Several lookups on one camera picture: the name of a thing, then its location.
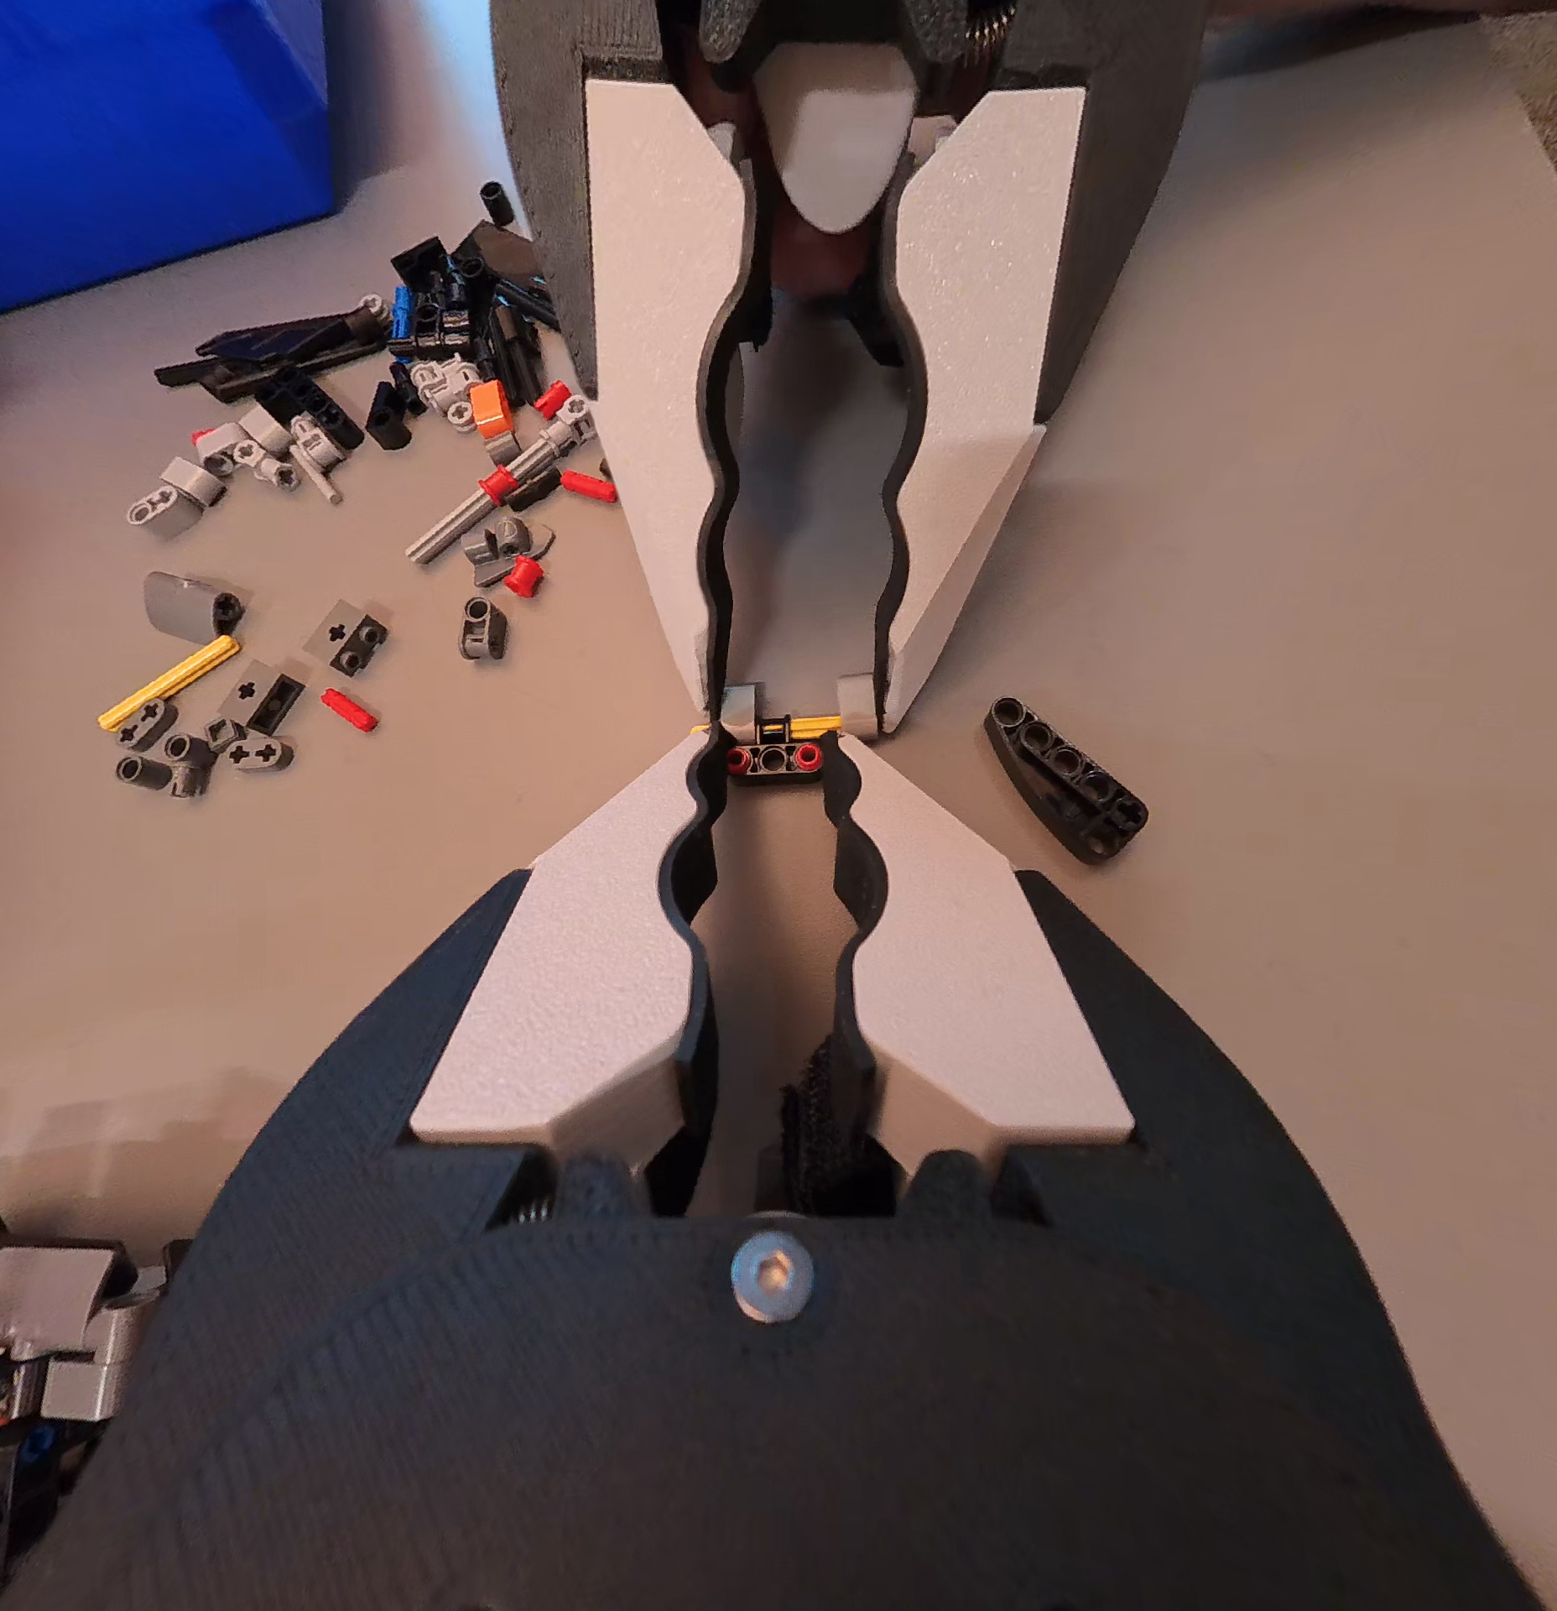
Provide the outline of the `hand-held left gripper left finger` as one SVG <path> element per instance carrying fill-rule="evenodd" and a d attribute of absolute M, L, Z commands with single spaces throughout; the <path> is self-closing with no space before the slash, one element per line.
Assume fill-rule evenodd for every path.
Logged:
<path fill-rule="evenodd" d="M 526 874 L 413 1115 L 426 1143 L 600 1152 L 693 1195 L 717 1100 L 706 954 L 728 739 L 689 735 Z"/>

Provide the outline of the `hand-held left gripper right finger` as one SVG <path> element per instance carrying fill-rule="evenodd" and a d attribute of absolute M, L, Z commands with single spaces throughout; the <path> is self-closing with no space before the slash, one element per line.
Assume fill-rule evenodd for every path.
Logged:
<path fill-rule="evenodd" d="M 993 1174 L 1028 1145 L 1121 1145 L 1130 1109 L 1010 861 L 861 741 L 830 757 L 837 848 L 861 854 L 847 1028 L 869 1135 L 908 1176 L 939 1152 Z"/>

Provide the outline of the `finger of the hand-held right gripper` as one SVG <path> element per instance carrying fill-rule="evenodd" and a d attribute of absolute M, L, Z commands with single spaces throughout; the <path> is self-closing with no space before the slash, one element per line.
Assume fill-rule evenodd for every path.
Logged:
<path fill-rule="evenodd" d="M 728 449 L 708 392 L 748 288 L 756 181 L 735 127 L 704 127 L 667 82 L 589 81 L 585 118 L 596 425 L 672 664 L 711 718 Z"/>
<path fill-rule="evenodd" d="M 882 600 L 880 726 L 908 715 L 1041 446 L 1036 422 L 1082 88 L 987 92 L 887 218 L 910 462 L 886 487 L 906 579 Z"/>

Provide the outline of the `small yellow-axle lego assembly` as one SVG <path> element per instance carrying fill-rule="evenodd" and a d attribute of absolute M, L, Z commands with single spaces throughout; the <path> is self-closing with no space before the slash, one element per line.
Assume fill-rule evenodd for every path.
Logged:
<path fill-rule="evenodd" d="M 747 783 L 800 781 L 823 774 L 823 742 L 848 735 L 865 744 L 882 737 L 871 674 L 848 676 L 834 687 L 837 713 L 795 716 L 769 707 L 761 683 L 724 690 L 721 722 L 730 737 L 726 772 Z"/>

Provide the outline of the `pile of lego pieces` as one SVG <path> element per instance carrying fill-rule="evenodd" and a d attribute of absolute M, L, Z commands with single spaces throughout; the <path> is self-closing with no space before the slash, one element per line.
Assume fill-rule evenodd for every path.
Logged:
<path fill-rule="evenodd" d="M 424 418 L 474 440 L 487 475 L 448 516 L 417 538 L 405 559 L 426 566 L 450 551 L 467 557 L 472 592 L 461 611 L 459 655 L 498 661 L 507 648 L 493 590 L 530 598 L 543 577 L 552 535 L 524 514 L 557 492 L 615 505 L 606 461 L 582 474 L 572 455 L 595 436 L 589 401 L 546 379 L 544 335 L 559 335 L 539 257 L 517 223 L 507 192 L 480 192 L 485 220 L 452 249 L 428 238 L 391 260 L 389 297 L 365 297 L 348 312 L 229 329 L 198 346 L 185 364 L 153 373 L 164 390 L 202 388 L 235 414 L 196 431 L 131 503 L 126 525 L 174 540 L 194 529 L 246 477 L 278 492 L 313 488 L 342 500 L 333 475 L 352 453 L 398 453 Z M 215 768 L 285 770 L 279 739 L 304 685 L 252 664 L 202 729 L 177 731 L 177 696 L 242 650 L 244 598 L 190 576 L 152 572 L 144 614 L 166 637 L 194 646 L 172 672 L 98 720 L 118 750 L 116 779 L 131 789 L 190 800 Z"/>

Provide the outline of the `partly built lego model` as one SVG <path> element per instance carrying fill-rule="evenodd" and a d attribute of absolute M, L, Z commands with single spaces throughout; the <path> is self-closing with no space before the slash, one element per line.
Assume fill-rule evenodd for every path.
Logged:
<path fill-rule="evenodd" d="M 137 1267 L 120 1243 L 22 1239 L 0 1217 L 0 1593 L 120 1412 L 189 1245 Z"/>

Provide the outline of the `black curved lego beam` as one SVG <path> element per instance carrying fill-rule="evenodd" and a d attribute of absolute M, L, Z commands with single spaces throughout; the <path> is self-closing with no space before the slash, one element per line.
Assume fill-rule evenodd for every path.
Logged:
<path fill-rule="evenodd" d="M 1015 698 L 999 698 L 982 731 L 1030 813 L 1082 865 L 1104 867 L 1147 822 L 1147 807 Z"/>

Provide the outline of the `blue plastic bin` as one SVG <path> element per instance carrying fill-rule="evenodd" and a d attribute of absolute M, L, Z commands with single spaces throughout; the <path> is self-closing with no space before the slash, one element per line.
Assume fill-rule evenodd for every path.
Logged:
<path fill-rule="evenodd" d="M 320 3 L 0 3 L 0 312 L 335 205 Z"/>

